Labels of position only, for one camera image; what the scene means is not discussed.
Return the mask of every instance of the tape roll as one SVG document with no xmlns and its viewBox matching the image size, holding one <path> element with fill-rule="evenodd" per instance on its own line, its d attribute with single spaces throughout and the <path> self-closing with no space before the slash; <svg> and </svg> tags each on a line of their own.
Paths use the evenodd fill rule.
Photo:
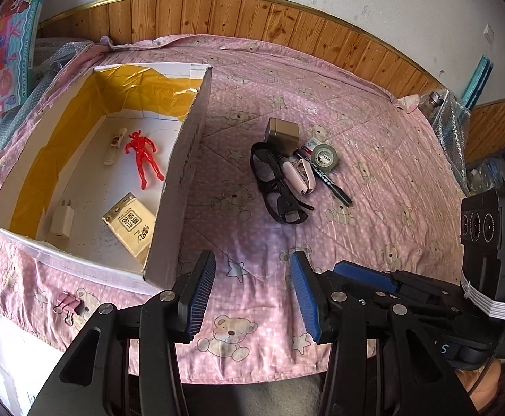
<svg viewBox="0 0 505 416">
<path fill-rule="evenodd" d="M 314 147 L 310 159 L 322 172 L 331 171 L 339 161 L 335 148 L 328 144 L 320 144 Z"/>
</svg>

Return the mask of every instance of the cardboard box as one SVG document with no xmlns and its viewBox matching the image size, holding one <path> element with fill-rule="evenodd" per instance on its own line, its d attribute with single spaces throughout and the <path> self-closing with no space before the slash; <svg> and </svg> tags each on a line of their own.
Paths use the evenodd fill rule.
<svg viewBox="0 0 505 416">
<path fill-rule="evenodd" d="M 36 260 L 104 285 L 154 295 L 170 288 L 189 185 L 210 97 L 210 66 L 143 63 L 96 67 L 42 116 L 0 190 L 0 233 Z M 141 130 L 158 149 L 145 190 L 126 136 L 112 166 L 104 155 L 117 130 Z M 131 192 L 156 216 L 141 265 L 102 216 Z M 48 230 L 62 201 L 74 210 L 69 239 Z"/>
</svg>

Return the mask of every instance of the red toy figure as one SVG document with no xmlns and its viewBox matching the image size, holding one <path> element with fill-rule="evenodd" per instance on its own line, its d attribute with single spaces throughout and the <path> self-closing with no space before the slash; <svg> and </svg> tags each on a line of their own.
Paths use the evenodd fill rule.
<svg viewBox="0 0 505 416">
<path fill-rule="evenodd" d="M 149 152 L 145 145 L 148 143 L 152 147 L 152 153 L 156 153 L 156 147 L 153 142 L 148 139 L 148 137 L 141 136 L 141 130 L 134 131 L 129 135 L 132 141 L 126 145 L 126 154 L 129 153 L 130 148 L 135 149 L 135 153 L 137 154 L 137 169 L 139 170 L 139 176 L 141 177 L 141 189 L 145 189 L 146 187 L 146 179 L 145 172 L 143 171 L 143 159 L 151 163 L 152 168 L 156 172 L 156 176 L 160 181 L 164 181 L 164 175 L 160 172 L 160 169 L 156 165 L 154 158 L 152 158 L 151 152 Z"/>
</svg>

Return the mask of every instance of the wooden wall panel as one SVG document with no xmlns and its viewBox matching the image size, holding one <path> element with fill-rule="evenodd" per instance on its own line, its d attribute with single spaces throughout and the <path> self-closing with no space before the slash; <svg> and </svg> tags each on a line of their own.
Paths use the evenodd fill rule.
<svg viewBox="0 0 505 416">
<path fill-rule="evenodd" d="M 270 14 L 270 3 L 262 0 L 242 0 L 235 37 L 261 40 Z"/>
<path fill-rule="evenodd" d="M 131 0 L 116 1 L 108 5 L 110 37 L 115 44 L 131 43 Z"/>
<path fill-rule="evenodd" d="M 287 46 L 299 18 L 299 12 L 299 9 L 279 4 L 271 5 L 262 40 Z"/>
<path fill-rule="evenodd" d="M 505 148 L 505 100 L 472 110 L 464 156 L 467 163 Z"/>
<path fill-rule="evenodd" d="M 306 8 L 265 0 L 120 0 L 45 22 L 41 36 L 125 44 L 170 34 L 215 34 L 286 45 L 334 63 L 397 97 L 439 83 L 365 32 Z"/>
<path fill-rule="evenodd" d="M 181 34 L 183 0 L 156 0 L 155 37 Z"/>
<path fill-rule="evenodd" d="M 156 37 L 156 0 L 131 0 L 133 42 Z"/>
</svg>

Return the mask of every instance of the metal screw head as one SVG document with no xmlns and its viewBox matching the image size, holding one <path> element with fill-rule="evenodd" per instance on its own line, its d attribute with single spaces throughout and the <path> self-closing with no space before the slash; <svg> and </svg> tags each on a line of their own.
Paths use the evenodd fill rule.
<svg viewBox="0 0 505 416">
<path fill-rule="evenodd" d="M 160 293 L 160 300 L 162 302 L 171 302 L 175 298 L 176 298 L 176 293 L 173 292 L 172 290 L 162 291 Z"/>
<path fill-rule="evenodd" d="M 401 305 L 400 303 L 393 305 L 393 308 L 391 309 L 393 310 L 393 313 L 395 313 L 398 316 L 404 316 L 405 314 L 407 314 L 407 307 Z"/>
<path fill-rule="evenodd" d="M 111 303 L 104 303 L 98 307 L 98 314 L 110 314 L 114 310 L 114 306 Z"/>
<path fill-rule="evenodd" d="M 347 294 L 341 291 L 334 291 L 331 293 L 331 299 L 334 302 L 345 302 L 345 300 L 347 300 Z"/>
</svg>

